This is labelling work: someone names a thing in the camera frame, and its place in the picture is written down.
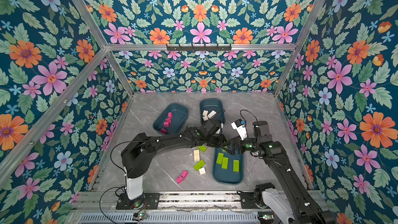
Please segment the green long brick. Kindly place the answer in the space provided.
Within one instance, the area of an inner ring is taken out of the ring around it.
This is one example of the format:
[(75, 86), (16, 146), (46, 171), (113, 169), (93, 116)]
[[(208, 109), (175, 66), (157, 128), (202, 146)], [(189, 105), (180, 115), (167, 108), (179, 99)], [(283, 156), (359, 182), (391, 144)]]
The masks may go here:
[(200, 160), (193, 168), (196, 171), (199, 171), (206, 163), (203, 160)]
[(197, 148), (198, 148), (198, 150), (200, 150), (201, 152), (206, 152), (206, 150), (207, 150), (207, 147), (204, 146), (204, 145), (198, 146)]
[(216, 156), (216, 164), (222, 165), (224, 159), (224, 154), (219, 152)]
[(233, 172), (240, 172), (240, 161), (239, 160), (233, 160)]
[(228, 169), (228, 164), (229, 164), (229, 158), (228, 157), (223, 157), (222, 162), (221, 162), (221, 168), (223, 170)]

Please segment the white long brick bottom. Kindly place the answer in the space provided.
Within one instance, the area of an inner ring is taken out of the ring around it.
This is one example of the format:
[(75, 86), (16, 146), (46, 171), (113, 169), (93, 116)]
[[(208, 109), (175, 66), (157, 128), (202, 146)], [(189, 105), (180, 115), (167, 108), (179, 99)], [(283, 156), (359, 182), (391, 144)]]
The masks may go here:
[(207, 115), (207, 118), (208, 118), (208, 119), (211, 119), (212, 117), (215, 116), (216, 113), (217, 113), (216, 111), (211, 111), (211, 112)]

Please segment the cream long brick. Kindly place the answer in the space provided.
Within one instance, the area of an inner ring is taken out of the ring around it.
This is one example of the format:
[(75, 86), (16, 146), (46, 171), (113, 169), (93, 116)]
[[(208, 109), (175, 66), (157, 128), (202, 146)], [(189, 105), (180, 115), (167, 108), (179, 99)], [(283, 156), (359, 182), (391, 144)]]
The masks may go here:
[(194, 162), (199, 162), (200, 161), (200, 151), (197, 149), (197, 150), (194, 150), (193, 151), (193, 159), (194, 159)]

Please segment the pink long brick bottom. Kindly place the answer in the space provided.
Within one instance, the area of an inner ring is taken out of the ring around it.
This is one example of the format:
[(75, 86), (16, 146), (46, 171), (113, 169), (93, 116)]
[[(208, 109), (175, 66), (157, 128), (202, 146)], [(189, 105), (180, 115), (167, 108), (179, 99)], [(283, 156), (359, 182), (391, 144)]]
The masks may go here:
[(176, 178), (176, 182), (178, 184), (181, 184), (187, 178), (187, 176), (188, 176), (188, 171), (184, 170), (181, 173), (181, 175)]

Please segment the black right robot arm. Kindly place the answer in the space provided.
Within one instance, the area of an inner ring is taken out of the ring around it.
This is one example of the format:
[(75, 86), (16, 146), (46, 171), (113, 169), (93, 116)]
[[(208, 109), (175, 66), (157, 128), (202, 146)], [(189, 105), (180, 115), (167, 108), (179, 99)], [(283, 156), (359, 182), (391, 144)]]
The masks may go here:
[(279, 181), (282, 197), (272, 183), (256, 185), (253, 192), (238, 191), (242, 208), (270, 208), (271, 217), (264, 215), (263, 223), (270, 219), (275, 224), (333, 224), (333, 214), (324, 210), (313, 199), (295, 173), (288, 155), (280, 142), (273, 141), (266, 121), (252, 124), (254, 137), (247, 135), (246, 121), (238, 119), (231, 124), (239, 136), (231, 139), (232, 153), (246, 151), (263, 160)]

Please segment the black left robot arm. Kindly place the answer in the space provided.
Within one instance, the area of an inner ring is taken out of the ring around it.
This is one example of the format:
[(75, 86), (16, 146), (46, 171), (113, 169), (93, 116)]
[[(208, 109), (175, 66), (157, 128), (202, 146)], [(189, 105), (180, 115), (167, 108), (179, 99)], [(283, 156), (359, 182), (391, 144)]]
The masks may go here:
[(228, 139), (222, 134), (221, 129), (219, 120), (209, 120), (200, 127), (187, 127), (180, 133), (164, 136), (147, 136), (145, 133), (137, 135), (121, 152), (128, 200), (134, 202), (144, 196), (143, 175), (156, 155), (202, 145), (224, 147)]

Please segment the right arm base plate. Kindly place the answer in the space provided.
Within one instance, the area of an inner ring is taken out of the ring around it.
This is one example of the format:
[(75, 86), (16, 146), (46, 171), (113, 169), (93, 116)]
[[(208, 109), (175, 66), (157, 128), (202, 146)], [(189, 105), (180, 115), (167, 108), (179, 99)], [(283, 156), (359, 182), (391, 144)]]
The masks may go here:
[(264, 209), (266, 205), (257, 200), (255, 193), (237, 191), (242, 209)]

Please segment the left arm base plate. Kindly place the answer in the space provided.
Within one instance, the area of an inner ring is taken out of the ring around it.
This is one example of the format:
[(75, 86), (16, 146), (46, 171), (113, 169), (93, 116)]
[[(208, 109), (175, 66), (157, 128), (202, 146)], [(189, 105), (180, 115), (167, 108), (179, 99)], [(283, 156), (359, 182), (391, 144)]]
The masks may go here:
[(145, 192), (138, 198), (130, 200), (127, 193), (121, 193), (116, 205), (117, 210), (141, 210), (157, 209), (160, 201), (160, 193)]

